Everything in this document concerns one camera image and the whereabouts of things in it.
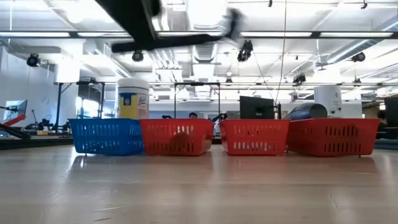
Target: ceiling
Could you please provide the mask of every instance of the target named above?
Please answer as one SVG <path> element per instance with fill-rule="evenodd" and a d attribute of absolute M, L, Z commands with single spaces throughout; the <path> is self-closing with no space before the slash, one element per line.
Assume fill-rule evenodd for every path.
<path fill-rule="evenodd" d="M 1 1 L 0 30 L 78 30 L 78 31 L 123 31 L 94 0 L 15 0 Z M 153 19 L 155 29 L 183 31 L 198 29 L 198 26 L 223 30 L 227 7 L 239 9 L 244 14 L 240 25 L 243 31 L 301 30 L 301 31 L 383 31 L 386 21 L 398 21 L 398 0 L 366 1 L 368 7 L 361 9 L 363 2 L 354 0 L 163 0 L 161 17 Z M 112 54 L 109 45 L 115 39 L 48 40 L 12 39 L 10 44 L 20 54 L 30 50 L 51 63 L 65 57 L 82 63 L 82 74 L 97 79 L 115 81 L 122 76 L 139 76 L 150 82 L 186 82 L 200 80 L 225 82 L 231 77 L 234 82 L 292 82 L 293 77 L 304 74 L 307 82 L 346 82 L 361 78 L 363 83 L 396 82 L 395 68 L 398 56 L 398 40 L 383 40 L 362 50 L 364 62 L 353 63 L 348 58 L 325 66 L 325 71 L 314 63 L 323 63 L 329 55 L 347 47 L 355 40 L 292 40 L 253 39 L 254 51 L 246 62 L 236 60 L 243 39 L 236 42 L 217 43 L 210 51 L 210 64 L 199 63 L 195 56 L 198 47 L 144 52 L 141 62 L 132 61 L 132 53 Z M 269 90 L 228 90 L 226 99 L 240 95 L 274 97 L 277 88 Z M 284 87 L 280 97 L 301 91 L 311 94 L 313 87 Z M 356 88 L 356 95 L 376 93 L 378 87 Z M 154 98 L 169 95 L 173 88 L 154 88 Z M 209 88 L 185 88 L 179 98 L 217 98 Z"/>

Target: white plastic container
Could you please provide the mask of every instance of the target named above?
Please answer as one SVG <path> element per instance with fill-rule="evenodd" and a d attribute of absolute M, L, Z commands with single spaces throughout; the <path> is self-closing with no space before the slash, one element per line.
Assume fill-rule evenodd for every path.
<path fill-rule="evenodd" d="M 117 118 L 149 118 L 149 83 L 139 78 L 121 78 L 116 88 Z"/>

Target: white cylinder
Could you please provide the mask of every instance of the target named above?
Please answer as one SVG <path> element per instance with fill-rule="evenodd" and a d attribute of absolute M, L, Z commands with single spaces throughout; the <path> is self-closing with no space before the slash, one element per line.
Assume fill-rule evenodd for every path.
<path fill-rule="evenodd" d="M 139 78 L 119 79 L 115 107 L 117 118 L 148 119 L 149 82 Z"/>
<path fill-rule="evenodd" d="M 341 118 L 341 88 L 340 86 L 317 86 L 314 88 L 315 102 L 328 110 L 328 116 Z"/>

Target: person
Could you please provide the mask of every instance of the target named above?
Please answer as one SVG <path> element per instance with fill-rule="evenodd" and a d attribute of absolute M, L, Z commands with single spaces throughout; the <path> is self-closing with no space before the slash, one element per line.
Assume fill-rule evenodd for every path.
<path fill-rule="evenodd" d="M 379 127 L 377 128 L 376 139 L 386 138 L 387 137 L 386 128 L 388 127 L 387 121 L 386 121 L 386 112 L 385 111 L 377 112 L 377 118 L 379 118 L 380 123 L 379 123 Z"/>
<path fill-rule="evenodd" d="M 189 118 L 198 118 L 198 115 L 195 113 L 195 112 L 191 112 L 190 114 L 189 114 Z"/>

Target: exposed ductwork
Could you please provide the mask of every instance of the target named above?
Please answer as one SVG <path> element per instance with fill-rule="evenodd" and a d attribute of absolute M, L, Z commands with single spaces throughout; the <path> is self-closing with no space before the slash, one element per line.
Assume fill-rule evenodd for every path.
<path fill-rule="evenodd" d="M 387 20 L 385 23 L 381 24 L 376 30 L 382 31 L 391 31 L 397 32 L 398 31 L 398 17 L 394 16 Z M 380 42 L 382 39 L 379 40 L 355 40 L 352 43 L 342 47 L 341 49 L 337 50 L 335 53 L 327 56 L 326 63 L 333 64 L 338 63 L 342 60 L 350 58 Z"/>

